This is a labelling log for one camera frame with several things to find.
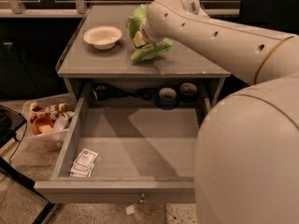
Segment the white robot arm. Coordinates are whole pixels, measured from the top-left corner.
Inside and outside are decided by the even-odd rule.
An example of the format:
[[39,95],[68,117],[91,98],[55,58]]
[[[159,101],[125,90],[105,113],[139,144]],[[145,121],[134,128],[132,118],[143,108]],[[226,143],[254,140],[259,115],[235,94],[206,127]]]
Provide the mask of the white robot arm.
[[194,151],[198,224],[299,224],[299,36],[154,0],[145,41],[177,40],[247,83],[217,103]]

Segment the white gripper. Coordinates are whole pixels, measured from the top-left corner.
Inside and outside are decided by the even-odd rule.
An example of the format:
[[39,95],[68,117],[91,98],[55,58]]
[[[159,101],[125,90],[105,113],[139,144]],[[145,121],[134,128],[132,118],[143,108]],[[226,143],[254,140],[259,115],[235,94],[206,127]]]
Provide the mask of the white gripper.
[[133,42],[137,48],[143,47],[146,43],[158,42],[162,37],[154,31],[147,20],[143,20],[139,27],[140,31],[135,33]]

